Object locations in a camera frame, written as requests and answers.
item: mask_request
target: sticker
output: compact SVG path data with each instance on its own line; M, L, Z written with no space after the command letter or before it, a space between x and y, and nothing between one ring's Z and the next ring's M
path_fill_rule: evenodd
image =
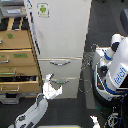
M29 9L32 9L32 3L31 0L27 0L27 6Z
M5 58L6 56L5 55L1 55L1 58Z
M14 58L28 58L26 53L13 54Z
M13 68L8 68L8 69L13 69Z
M7 10L9 14L20 14L20 9L11 9Z
M8 33L7 36L9 39L13 39L13 35L11 33Z
M49 6L47 3L38 3L38 15L40 17L49 17Z

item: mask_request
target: open drawer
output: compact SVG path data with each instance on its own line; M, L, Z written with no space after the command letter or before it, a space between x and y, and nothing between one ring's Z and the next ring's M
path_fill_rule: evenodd
M0 31L0 49L21 49L31 48L28 32L20 31Z
M51 79L51 85L54 89L62 86L62 94L55 99L76 98L78 93L79 78Z
M0 93L28 93L41 91L37 76L26 77L26 79L19 78L19 80L13 79L13 77L0 78Z
M38 75L38 70L36 65L0 67L0 77L34 76L34 75Z
M31 49L0 50L0 66L35 65Z

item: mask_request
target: drawer handle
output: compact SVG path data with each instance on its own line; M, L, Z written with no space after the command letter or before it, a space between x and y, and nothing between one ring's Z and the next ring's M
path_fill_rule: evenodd
M65 80L64 82L61 82L61 81L57 81L57 80L51 80L52 82L54 83L57 83L57 84L66 84L69 82L69 80Z
M63 66L63 65L69 64L69 63L71 63L71 62L70 62L70 61L67 61L67 62L65 62L65 63L58 64L58 63L56 63L55 61L50 61L50 63L51 63L51 64L54 64L54 65L57 65L57 66Z
M19 86L18 86L18 88L16 90L3 90L4 87L5 86L1 87L1 92L18 92L19 91Z
M0 61L0 63L8 63L9 59L7 59L6 61Z
M14 72L8 72L8 73L0 73L0 75L15 75L16 71Z

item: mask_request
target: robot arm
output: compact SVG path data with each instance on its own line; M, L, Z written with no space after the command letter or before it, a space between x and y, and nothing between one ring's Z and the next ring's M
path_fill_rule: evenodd
M107 50L103 50L104 56L100 59L100 67L101 69L109 68L112 58L118 48L118 45L124 39L120 34L114 34L111 39L111 47L108 47Z
M34 128L40 121L48 108L47 99L54 99L59 94L62 94L62 86L55 90L50 84L53 74L46 75L46 80L43 86L43 94L37 95L36 102L22 115L16 118L15 124L8 128Z
M90 117L91 117L91 119L92 119L92 121L94 123L93 128L100 128L100 125L99 125L97 117L96 116L90 116Z

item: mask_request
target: wooden drawer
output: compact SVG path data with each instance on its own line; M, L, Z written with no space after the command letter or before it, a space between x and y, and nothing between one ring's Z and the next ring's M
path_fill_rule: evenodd
M36 65L19 66L19 67L0 67L0 77L9 76L33 76L38 75Z
M60 98L76 98L78 93L79 79L52 79L51 85L53 88L58 89L62 85L62 94L57 96Z
M0 31L0 49L31 48L28 32Z
M0 66L35 65L31 49L0 50Z
M54 74L54 78L79 77L82 66L82 58L65 60L38 61L42 77Z
M38 77L34 81L0 82L0 93L40 92Z

